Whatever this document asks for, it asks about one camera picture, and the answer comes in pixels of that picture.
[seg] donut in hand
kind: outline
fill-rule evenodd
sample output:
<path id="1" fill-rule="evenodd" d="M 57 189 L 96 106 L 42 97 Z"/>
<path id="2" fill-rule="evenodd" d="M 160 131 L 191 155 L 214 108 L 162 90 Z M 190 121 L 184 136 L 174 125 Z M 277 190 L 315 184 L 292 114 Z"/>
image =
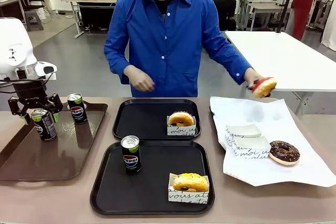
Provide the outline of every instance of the donut in hand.
<path id="1" fill-rule="evenodd" d="M 283 165 L 293 165 L 299 158 L 300 153 L 293 145 L 283 141 L 273 141 L 270 143 L 271 150 L 269 157 Z"/>
<path id="2" fill-rule="evenodd" d="M 173 184 L 176 191 L 209 191 L 209 184 L 205 177 L 196 173 L 183 173 L 174 178 Z"/>
<path id="3" fill-rule="evenodd" d="M 267 77 L 259 81 L 252 90 L 252 93 L 256 98 L 265 97 L 270 94 L 270 92 L 277 85 L 277 81 L 273 77 Z"/>
<path id="4" fill-rule="evenodd" d="M 168 118 L 168 124 L 176 126 L 191 126 L 194 125 L 193 117 L 187 112 L 175 112 Z"/>

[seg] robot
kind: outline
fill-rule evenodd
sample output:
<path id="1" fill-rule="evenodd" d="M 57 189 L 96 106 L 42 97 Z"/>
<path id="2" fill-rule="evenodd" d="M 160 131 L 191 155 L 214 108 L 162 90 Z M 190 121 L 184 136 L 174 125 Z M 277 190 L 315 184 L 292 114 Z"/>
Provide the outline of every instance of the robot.
<path id="1" fill-rule="evenodd" d="M 28 33 L 16 18 L 0 18 L 0 83 L 13 85 L 17 97 L 8 99 L 13 115 L 19 115 L 28 124 L 31 121 L 28 109 L 42 108 L 53 114 L 62 110 L 62 102 L 57 94 L 47 96 L 46 83 L 55 76 L 57 67 L 51 63 L 37 61 Z"/>

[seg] pepsi can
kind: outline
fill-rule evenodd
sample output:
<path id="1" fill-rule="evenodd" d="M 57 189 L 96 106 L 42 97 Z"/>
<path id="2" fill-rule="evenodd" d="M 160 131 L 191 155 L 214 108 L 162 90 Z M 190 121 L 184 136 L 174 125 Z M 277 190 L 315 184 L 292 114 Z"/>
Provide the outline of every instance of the pepsi can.
<path id="1" fill-rule="evenodd" d="M 136 136 L 126 136 L 121 140 L 122 158 L 126 172 L 138 173 L 141 170 L 139 139 Z"/>
<path id="2" fill-rule="evenodd" d="M 83 98 L 81 94 L 74 93 L 67 97 L 72 118 L 76 124 L 85 123 L 88 117 L 85 112 Z"/>
<path id="3" fill-rule="evenodd" d="M 48 142 L 56 138 L 56 129 L 48 111 L 34 109 L 31 119 L 34 121 L 35 128 L 42 141 Z"/>

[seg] chocolate glaze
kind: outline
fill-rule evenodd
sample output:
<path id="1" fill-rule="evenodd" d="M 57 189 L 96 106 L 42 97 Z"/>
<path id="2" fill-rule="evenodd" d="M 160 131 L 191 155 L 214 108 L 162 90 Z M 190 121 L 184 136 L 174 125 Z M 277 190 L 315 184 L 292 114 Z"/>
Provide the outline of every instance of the chocolate glaze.
<path id="1" fill-rule="evenodd" d="M 300 153 L 293 145 L 283 141 L 273 141 L 270 143 L 270 153 L 286 162 L 296 162 L 300 158 Z"/>

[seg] chocolate donut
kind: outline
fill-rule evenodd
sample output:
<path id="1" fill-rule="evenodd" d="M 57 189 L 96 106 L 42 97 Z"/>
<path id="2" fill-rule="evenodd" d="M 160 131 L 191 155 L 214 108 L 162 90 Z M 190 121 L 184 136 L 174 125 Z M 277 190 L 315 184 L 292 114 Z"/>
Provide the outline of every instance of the chocolate donut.
<path id="1" fill-rule="evenodd" d="M 269 157 L 283 165 L 293 165 L 299 158 L 300 153 L 293 145 L 283 141 L 273 141 L 270 143 L 271 150 Z"/>

